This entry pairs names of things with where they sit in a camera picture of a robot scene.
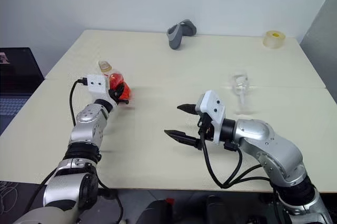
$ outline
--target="white wall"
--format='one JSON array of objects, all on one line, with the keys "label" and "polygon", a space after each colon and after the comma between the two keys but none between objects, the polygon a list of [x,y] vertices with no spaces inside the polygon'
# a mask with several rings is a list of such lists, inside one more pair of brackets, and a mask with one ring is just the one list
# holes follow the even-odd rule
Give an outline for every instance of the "white wall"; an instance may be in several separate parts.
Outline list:
[{"label": "white wall", "polygon": [[29,46],[44,74],[88,28],[165,32],[190,18],[200,34],[302,40],[324,0],[0,0],[0,46]]}]

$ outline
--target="laptop screen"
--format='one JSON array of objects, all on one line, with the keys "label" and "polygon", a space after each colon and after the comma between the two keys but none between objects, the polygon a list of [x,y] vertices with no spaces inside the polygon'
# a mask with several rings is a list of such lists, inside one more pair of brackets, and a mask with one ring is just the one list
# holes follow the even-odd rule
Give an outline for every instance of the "laptop screen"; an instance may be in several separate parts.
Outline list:
[{"label": "laptop screen", "polygon": [[29,48],[0,48],[0,94],[32,94],[44,80]]}]

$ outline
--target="floor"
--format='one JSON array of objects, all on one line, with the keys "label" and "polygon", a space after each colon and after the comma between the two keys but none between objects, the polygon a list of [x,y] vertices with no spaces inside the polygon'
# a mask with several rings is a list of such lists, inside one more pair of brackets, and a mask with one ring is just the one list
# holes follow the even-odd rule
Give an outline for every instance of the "floor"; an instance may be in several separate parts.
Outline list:
[{"label": "floor", "polygon": [[[36,187],[37,185],[24,183],[17,186],[18,201],[10,212],[0,215],[1,224],[12,224],[22,215],[29,198]],[[140,189],[119,190],[118,194],[124,207],[123,219],[126,220],[128,224],[136,223],[140,214],[152,201],[166,198],[173,198],[175,200],[173,211],[176,223],[203,223],[202,221],[197,221],[195,219],[195,217],[197,217],[196,212],[202,212],[203,203],[209,195],[221,197],[228,206],[229,211],[233,213],[237,223],[246,223],[248,217],[253,215],[266,216],[268,223],[276,223],[273,206],[271,203],[268,203],[271,196],[269,194],[259,194],[254,192]],[[37,196],[33,208],[42,206],[42,196],[43,191]],[[13,203],[13,199],[14,195],[6,196],[6,198],[4,198],[5,206],[10,207]],[[329,195],[329,201],[336,203],[336,199],[336,194]],[[106,200],[103,197],[99,197],[97,203],[80,216],[80,219],[82,220],[81,224],[114,223],[118,219],[119,213],[119,207],[116,200]]]}]

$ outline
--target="laptop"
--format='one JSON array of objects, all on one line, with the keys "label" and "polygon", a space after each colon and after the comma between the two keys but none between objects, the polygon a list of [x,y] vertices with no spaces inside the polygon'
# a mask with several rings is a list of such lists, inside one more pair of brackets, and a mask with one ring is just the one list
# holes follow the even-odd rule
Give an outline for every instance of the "laptop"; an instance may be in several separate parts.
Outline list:
[{"label": "laptop", "polygon": [[0,48],[0,134],[43,80],[30,48]]}]

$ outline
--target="laptop keyboard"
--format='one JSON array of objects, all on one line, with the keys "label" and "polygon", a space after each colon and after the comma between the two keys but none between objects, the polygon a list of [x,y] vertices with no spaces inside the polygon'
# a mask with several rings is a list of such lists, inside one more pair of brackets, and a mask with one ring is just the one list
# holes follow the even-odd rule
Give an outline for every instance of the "laptop keyboard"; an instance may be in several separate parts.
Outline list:
[{"label": "laptop keyboard", "polygon": [[28,99],[5,99],[0,98],[0,115],[15,116]]}]

